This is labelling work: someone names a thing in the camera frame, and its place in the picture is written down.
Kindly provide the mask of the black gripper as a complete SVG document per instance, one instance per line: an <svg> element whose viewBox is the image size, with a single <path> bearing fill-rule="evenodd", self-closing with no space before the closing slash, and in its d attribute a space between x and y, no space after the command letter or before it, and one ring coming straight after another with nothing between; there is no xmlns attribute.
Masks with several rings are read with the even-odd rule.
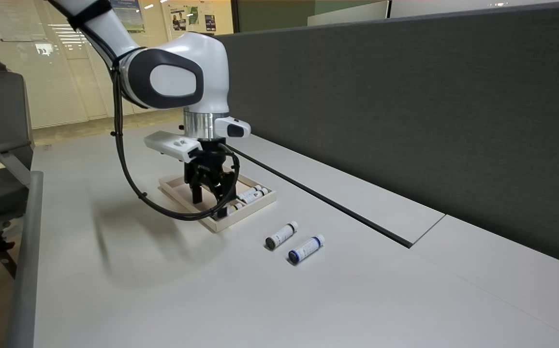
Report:
<svg viewBox="0 0 559 348"><path fill-rule="evenodd" d="M202 186L217 188L215 199L217 209L214 219L227 217L227 197L229 197L229 184L233 182L231 172L225 170L227 161L227 141L204 141L202 149L196 153L196 159L185 166L185 180L192 188L192 201L202 203Z"/></svg>

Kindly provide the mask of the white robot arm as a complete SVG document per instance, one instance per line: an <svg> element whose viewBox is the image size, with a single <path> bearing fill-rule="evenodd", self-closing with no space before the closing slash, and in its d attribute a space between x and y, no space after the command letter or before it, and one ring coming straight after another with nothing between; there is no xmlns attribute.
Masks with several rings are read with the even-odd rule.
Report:
<svg viewBox="0 0 559 348"><path fill-rule="evenodd" d="M246 137L252 126L237 120L229 108L229 54L221 41L202 33L185 33L161 47L138 45L109 0L49 0L68 23L82 31L109 68L115 99L117 153L126 182L136 195L171 219L223 219L237 199L241 161L229 149L229 137ZM185 165L185 182L192 201L200 203L208 188L215 205L200 213L179 213L152 201L130 170L125 151L123 101L144 108L185 108L185 134L157 132L146 145Z"/></svg>

